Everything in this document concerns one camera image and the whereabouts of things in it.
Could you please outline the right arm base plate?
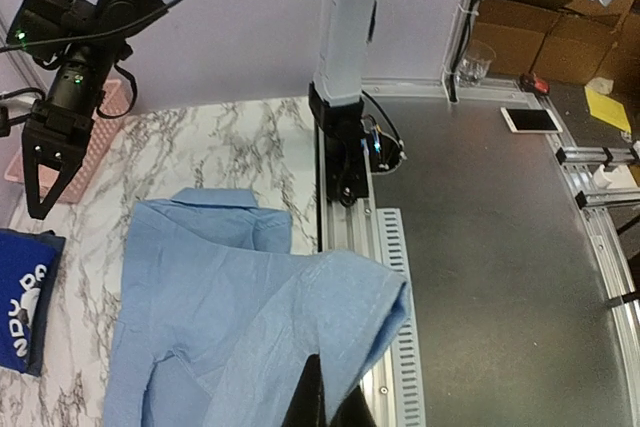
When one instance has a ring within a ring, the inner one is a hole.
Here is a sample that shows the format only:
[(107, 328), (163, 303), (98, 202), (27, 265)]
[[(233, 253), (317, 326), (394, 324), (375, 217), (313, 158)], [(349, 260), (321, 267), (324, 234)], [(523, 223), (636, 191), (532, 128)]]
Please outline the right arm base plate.
[(358, 102), (331, 107), (309, 86), (309, 106), (316, 138), (323, 142), (319, 159), (326, 198), (350, 207), (369, 196), (367, 173), (388, 174), (406, 159), (404, 141), (381, 104), (364, 91)]

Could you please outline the royal blue printed t-shirt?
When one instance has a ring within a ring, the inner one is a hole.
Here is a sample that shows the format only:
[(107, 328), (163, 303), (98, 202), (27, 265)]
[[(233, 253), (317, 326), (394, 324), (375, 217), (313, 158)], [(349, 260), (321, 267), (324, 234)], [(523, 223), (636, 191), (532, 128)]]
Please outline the royal blue printed t-shirt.
[(1, 366), (27, 372), (32, 326), (42, 284), (56, 250), (37, 240), (1, 233)]

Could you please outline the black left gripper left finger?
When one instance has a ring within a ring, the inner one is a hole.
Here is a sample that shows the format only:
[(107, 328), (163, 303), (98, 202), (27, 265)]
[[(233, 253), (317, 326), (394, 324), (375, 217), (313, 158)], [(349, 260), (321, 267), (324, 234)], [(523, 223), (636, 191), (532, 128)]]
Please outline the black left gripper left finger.
[(286, 412), (283, 427), (326, 427), (324, 384), (318, 354), (308, 357)]

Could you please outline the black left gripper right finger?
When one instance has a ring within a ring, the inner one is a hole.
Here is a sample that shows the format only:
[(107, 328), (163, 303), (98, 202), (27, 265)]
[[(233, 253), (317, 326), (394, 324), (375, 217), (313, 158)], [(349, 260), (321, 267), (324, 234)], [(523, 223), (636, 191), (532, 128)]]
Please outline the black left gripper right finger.
[(375, 420), (360, 385), (344, 399), (332, 419), (332, 427), (375, 427)]

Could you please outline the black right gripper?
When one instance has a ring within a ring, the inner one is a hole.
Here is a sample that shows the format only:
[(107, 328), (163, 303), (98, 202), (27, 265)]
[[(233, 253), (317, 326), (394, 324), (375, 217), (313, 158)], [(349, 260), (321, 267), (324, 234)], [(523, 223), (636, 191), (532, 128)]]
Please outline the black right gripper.
[(105, 83), (124, 46), (72, 44), (45, 99), (37, 102), (22, 133), (27, 210), (44, 220), (82, 166), (94, 119), (115, 120), (125, 110), (102, 107)]

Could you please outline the light blue shirt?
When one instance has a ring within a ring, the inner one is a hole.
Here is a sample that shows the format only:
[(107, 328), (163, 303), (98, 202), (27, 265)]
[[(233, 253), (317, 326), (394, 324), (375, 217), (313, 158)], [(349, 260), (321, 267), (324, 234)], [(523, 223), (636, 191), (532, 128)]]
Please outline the light blue shirt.
[(295, 255), (249, 190), (138, 202), (111, 348), (108, 426), (280, 426), (318, 354), (326, 419), (409, 314), (404, 276), (350, 251)]

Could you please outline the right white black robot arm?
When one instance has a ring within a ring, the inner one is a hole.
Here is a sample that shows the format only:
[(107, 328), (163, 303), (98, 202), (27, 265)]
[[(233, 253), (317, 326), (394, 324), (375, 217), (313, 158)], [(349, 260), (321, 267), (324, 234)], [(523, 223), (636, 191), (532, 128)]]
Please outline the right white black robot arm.
[(285, 93), (306, 81), (313, 118), (338, 153), (334, 199), (366, 196), (362, 76), (377, 0), (256, 0), (247, 13), (241, 1), (23, 0), (7, 49), (54, 74), (21, 134), (32, 218), (46, 218), (81, 170), (109, 76), (137, 87), (124, 64), (142, 41), (152, 47), (144, 76), (162, 107)]

